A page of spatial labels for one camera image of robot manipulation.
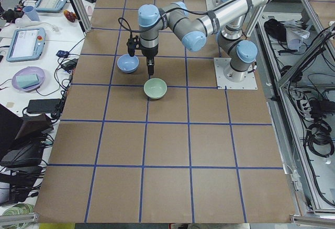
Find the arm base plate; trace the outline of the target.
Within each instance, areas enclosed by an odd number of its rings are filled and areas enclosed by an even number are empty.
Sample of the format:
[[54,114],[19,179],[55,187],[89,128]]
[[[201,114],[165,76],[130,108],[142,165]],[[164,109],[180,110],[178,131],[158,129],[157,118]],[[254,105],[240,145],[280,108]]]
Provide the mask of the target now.
[[252,66],[245,72],[237,72],[230,66],[231,58],[214,58],[214,68],[218,89],[257,90],[257,83]]
[[222,4],[221,0],[205,0],[205,2],[207,11],[213,10],[214,8]]

